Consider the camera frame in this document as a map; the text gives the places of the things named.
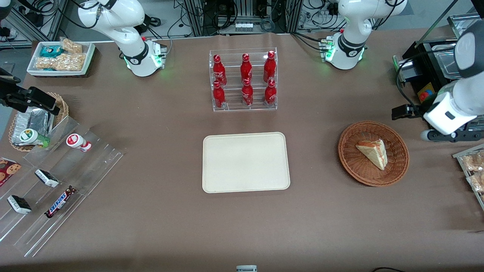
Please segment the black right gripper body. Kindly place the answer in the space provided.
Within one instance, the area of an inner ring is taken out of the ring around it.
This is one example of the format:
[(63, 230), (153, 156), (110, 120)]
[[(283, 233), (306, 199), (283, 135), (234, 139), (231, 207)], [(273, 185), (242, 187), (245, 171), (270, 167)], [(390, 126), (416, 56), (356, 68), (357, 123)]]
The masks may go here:
[(1, 87), (0, 103), (5, 107), (11, 107), (14, 110), (25, 113), (29, 107), (27, 94), (29, 94), (29, 90), (21, 87)]

